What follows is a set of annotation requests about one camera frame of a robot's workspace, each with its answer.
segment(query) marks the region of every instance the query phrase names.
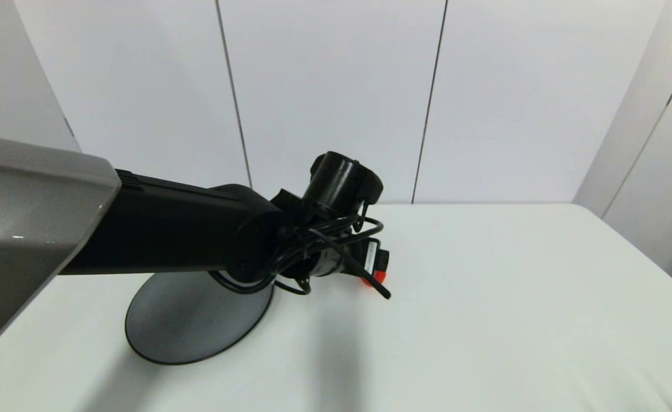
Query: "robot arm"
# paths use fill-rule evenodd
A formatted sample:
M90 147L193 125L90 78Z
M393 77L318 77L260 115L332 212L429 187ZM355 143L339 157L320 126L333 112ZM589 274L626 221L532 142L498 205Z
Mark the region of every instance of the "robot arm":
M268 201L246 186L198 188L0 139L0 333L58 273L208 271L233 292L275 284L304 295L311 276L338 272L389 298L373 276L388 264L371 237L383 225L365 216L381 181L335 152L310 172L302 198L283 190Z

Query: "panel seam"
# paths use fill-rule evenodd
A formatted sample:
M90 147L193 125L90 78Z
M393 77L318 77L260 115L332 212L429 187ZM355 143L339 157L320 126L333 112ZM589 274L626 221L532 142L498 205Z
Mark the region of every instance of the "panel seam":
M420 177L420 166L422 165L422 151L425 147L425 135L427 135L427 122L430 119L430 105L432 105L432 92L435 90L435 75L438 73L438 62L440 61L440 47L443 44L443 31L445 30L445 16L448 14L448 2L445 0L443 9L443 22L440 24L440 37L438 38L438 52L435 54L435 67L432 69L432 83L430 83L430 97L427 99L427 113L425 113L425 124L422 128L422 142L420 143L420 156L417 158L417 171L415 173L415 185L412 188L412 204L415 203L417 194L417 180Z

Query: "black cable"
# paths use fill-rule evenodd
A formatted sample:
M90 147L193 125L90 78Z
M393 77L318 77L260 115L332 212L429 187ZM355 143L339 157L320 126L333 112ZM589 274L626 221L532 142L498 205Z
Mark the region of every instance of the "black cable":
M362 220L367 221L370 224L374 224L375 227L369 230L365 230L364 232L360 232L357 235L349 235L338 238L336 240L331 240L329 237L329 235L333 233L343 232L343 230L351 227L357 221ZM273 258L271 258L270 263L265 264L265 268L269 268L269 275L257 284L253 286L242 286L225 278L221 273L218 273L218 271L211 271L211 277L214 278L218 284L224 288L242 295L260 292L260 290L264 290L265 287L270 286L270 284L273 284L273 282L276 286L288 292L296 293L297 295L307 295L310 293L310 286L307 283L307 280L297 282L303 288L302 290L298 290L294 287L276 281L275 279L277 275L283 271L286 271L286 269L288 269L293 264L306 259L308 256L314 255L315 253L320 253L327 248L333 248L333 250L341 255L346 263L352 269L354 269L354 271L356 271L359 276L366 279L372 286L375 287L378 292L381 293L383 297L387 299L391 297L391 293L376 279L374 279L371 274L362 268L361 264L359 264L351 255L349 255L346 250L343 250L343 247L341 247L343 245L359 242L360 240L364 240L367 237L381 232L384 229L384 224L376 219L367 218L365 216L352 215L330 221L318 222L317 224L312 224L309 227L305 227L303 229L307 230L307 232L305 232L306 235L299 235L299 241L297 241L295 245L289 246L281 253L273 254Z
M344 250L343 247L336 244L336 242L331 240L330 237L326 236L321 232L318 232L315 229L310 229L310 232L312 232L317 237L320 237L320 239L322 239L324 242L328 243L328 245L331 246L331 248L334 251L338 252L338 254L341 255L341 257L344 258L344 260L346 260L346 264L351 266L351 268L354 269L354 271L356 271L359 274L359 276L366 279L367 282L369 282L369 284L371 284L374 287L374 289L376 289L377 292L379 292L384 298L386 299L391 298L391 292L389 292L389 290L385 288L383 284L380 284L377 281L377 279L374 279L374 276L372 276L372 274L367 272L366 269L362 268L361 264L359 264L359 262L357 262L356 259L353 258L353 256L349 255L349 253L346 252L346 250Z
M290 293L295 293L296 295L308 295L310 293L310 285L308 282L299 282L298 284L302 286L302 290L288 286L280 281L275 281L276 287L279 287L280 289L286 290Z

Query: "white wall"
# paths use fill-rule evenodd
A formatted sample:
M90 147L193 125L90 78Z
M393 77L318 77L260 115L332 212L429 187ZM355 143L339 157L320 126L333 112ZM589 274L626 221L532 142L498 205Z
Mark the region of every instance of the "white wall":
M672 101L605 222L672 276Z
M415 201L571 201L662 5L449 2Z
M672 94L672 0L666 0L649 46L574 203L603 217L666 109Z
M0 0L0 137L79 150L11 0Z
M17 0L83 152L194 185L248 185L209 0Z
M254 189L301 195L335 150L412 199L444 0L223 0Z

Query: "black cylindrical joint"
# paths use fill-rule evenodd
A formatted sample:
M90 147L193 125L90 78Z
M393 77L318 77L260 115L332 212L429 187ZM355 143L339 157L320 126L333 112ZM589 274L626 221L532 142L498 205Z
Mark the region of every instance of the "black cylindrical joint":
M319 157L314 167L304 200L338 217L349 216L361 208L363 199L359 199L359 190L369 169L336 152Z

